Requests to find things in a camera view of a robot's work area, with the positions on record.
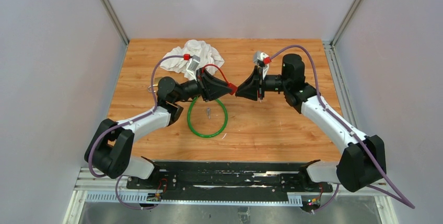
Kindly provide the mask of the red cable lock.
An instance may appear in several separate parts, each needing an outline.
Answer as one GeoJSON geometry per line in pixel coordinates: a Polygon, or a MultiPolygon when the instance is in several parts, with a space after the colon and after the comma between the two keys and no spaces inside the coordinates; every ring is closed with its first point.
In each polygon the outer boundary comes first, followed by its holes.
{"type": "Polygon", "coordinates": [[[203,69],[205,70],[207,67],[215,67],[219,73],[222,75],[225,83],[227,84],[228,88],[230,88],[231,92],[229,93],[230,95],[234,95],[235,92],[237,91],[238,87],[236,85],[234,85],[233,83],[231,83],[227,77],[225,76],[224,72],[220,69],[219,66],[215,65],[215,64],[206,64],[205,66],[203,66],[203,69]]]}

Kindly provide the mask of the green cable lock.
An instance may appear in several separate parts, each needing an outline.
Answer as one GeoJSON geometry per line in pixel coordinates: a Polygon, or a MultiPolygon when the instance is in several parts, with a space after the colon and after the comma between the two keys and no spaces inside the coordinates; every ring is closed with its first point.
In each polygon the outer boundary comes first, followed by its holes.
{"type": "Polygon", "coordinates": [[[191,100],[186,113],[186,122],[192,134],[201,138],[213,138],[225,131],[228,125],[228,110],[220,101],[215,100],[205,105],[197,98],[191,100]],[[208,119],[206,109],[211,109],[211,118],[208,119]]]}

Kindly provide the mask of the brass padlock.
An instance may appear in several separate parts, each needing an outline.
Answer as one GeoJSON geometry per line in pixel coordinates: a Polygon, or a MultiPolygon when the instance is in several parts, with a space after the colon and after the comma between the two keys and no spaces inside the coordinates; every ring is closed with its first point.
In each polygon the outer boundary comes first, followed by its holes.
{"type": "Polygon", "coordinates": [[[148,92],[156,93],[157,92],[157,88],[158,88],[158,84],[159,84],[161,79],[162,79],[162,77],[154,78],[153,84],[148,86],[147,91],[148,92]]]}

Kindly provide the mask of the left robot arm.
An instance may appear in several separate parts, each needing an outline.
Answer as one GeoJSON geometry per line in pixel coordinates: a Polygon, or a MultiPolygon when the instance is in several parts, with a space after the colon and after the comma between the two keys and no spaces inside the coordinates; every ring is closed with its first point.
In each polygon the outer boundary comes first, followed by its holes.
{"type": "Polygon", "coordinates": [[[147,158],[133,156],[133,144],[175,123],[183,111],[178,102],[195,97],[213,101],[233,95],[236,90],[234,84],[214,77],[203,68],[197,70],[195,80],[181,84],[172,77],[161,78],[152,109],[126,120],[105,119],[99,124],[84,156],[91,174],[111,179],[122,175],[136,177],[147,189],[156,188],[160,182],[159,166],[147,158]]]}

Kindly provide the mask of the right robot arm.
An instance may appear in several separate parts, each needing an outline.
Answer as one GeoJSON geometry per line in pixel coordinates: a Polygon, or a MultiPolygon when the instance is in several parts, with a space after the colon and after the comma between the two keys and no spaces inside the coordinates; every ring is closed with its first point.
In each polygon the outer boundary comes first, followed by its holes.
{"type": "Polygon", "coordinates": [[[279,75],[268,74],[270,57],[254,54],[252,74],[238,87],[235,95],[253,101],[265,92],[283,93],[286,102],[319,127],[341,152],[339,162],[314,160],[300,168],[300,187],[312,191],[320,182],[340,184],[350,192],[381,180],[386,171],[384,142],[368,136],[331,108],[317,89],[305,81],[305,64],[298,54],[286,54],[279,75]]]}

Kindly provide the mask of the white crumpled cloth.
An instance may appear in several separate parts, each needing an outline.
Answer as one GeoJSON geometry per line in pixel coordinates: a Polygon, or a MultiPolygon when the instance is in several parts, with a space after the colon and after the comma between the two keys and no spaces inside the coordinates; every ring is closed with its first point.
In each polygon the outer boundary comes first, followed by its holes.
{"type": "MultiPolygon", "coordinates": [[[[185,55],[190,54],[191,56],[197,56],[200,58],[198,68],[201,68],[207,64],[214,64],[218,67],[222,67],[225,60],[222,58],[221,54],[210,44],[205,41],[189,40],[183,47],[175,47],[168,53],[164,55],[164,58],[173,55],[185,55]]],[[[194,74],[187,71],[189,66],[189,61],[179,58],[170,58],[168,60],[162,61],[160,67],[169,72],[181,73],[188,80],[193,80],[195,78],[194,74]]]]}

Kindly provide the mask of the aluminium frame post right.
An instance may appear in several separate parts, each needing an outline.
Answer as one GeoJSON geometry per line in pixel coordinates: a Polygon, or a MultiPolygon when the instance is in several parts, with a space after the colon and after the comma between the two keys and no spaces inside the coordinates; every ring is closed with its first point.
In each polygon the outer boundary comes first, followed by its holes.
{"type": "Polygon", "coordinates": [[[360,7],[363,0],[353,0],[349,9],[347,10],[344,18],[342,19],[336,33],[334,34],[332,40],[330,41],[331,48],[334,48],[337,43],[340,41],[341,37],[343,36],[346,28],[348,27],[349,23],[353,19],[355,13],[357,12],[358,8],[360,7]]]}

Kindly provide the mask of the aluminium frame post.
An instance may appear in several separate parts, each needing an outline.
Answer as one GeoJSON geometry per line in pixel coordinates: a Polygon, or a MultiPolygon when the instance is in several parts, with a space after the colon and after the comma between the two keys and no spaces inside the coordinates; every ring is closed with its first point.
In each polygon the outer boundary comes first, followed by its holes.
{"type": "Polygon", "coordinates": [[[349,9],[347,10],[344,18],[342,19],[336,33],[334,34],[332,40],[330,41],[331,48],[334,48],[337,43],[340,41],[341,37],[343,36],[346,28],[348,27],[349,23],[353,19],[355,13],[357,12],[358,8],[360,7],[363,0],[353,0],[349,9]]]}
{"type": "Polygon", "coordinates": [[[126,31],[125,31],[125,29],[124,29],[120,19],[118,18],[118,15],[117,15],[117,13],[116,13],[116,11],[115,11],[111,1],[110,0],[100,0],[100,1],[102,3],[106,13],[108,14],[111,22],[113,23],[113,25],[114,25],[114,27],[115,27],[119,37],[122,40],[122,42],[124,43],[124,45],[126,47],[128,47],[129,42],[130,42],[130,38],[127,35],[127,33],[126,33],[126,31]]]}

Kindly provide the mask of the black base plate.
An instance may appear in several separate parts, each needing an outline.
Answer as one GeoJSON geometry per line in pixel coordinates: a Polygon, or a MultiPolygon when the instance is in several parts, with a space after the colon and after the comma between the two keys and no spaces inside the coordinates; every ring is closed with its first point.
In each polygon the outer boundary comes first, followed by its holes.
{"type": "Polygon", "coordinates": [[[129,190],[160,191],[160,202],[303,205],[300,193],[331,192],[332,184],[305,184],[302,163],[162,161],[155,181],[128,176],[129,190]]]}

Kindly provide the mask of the aluminium frame post left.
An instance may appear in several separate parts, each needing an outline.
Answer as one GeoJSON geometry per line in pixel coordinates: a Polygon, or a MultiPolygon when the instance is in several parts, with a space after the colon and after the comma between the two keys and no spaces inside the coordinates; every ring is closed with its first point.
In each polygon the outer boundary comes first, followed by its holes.
{"type": "Polygon", "coordinates": [[[127,35],[127,33],[126,33],[126,31],[125,31],[125,29],[124,29],[120,19],[118,18],[118,15],[117,15],[117,13],[116,13],[116,11],[115,11],[111,1],[110,0],[100,0],[100,1],[102,3],[106,13],[108,14],[111,22],[113,23],[113,25],[114,25],[114,27],[115,27],[119,37],[122,40],[122,42],[124,43],[124,45],[126,47],[128,47],[129,42],[130,42],[130,38],[127,35]]]}

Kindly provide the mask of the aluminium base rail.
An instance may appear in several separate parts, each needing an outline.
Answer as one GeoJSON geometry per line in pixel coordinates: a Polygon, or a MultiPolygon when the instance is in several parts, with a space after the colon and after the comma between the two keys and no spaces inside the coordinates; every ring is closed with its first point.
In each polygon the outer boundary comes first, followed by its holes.
{"type": "Polygon", "coordinates": [[[332,191],[318,213],[303,211],[309,193],[263,186],[191,186],[174,190],[153,209],[136,210],[150,191],[129,190],[126,179],[94,179],[82,169],[64,223],[398,223],[391,199],[332,191]]]}

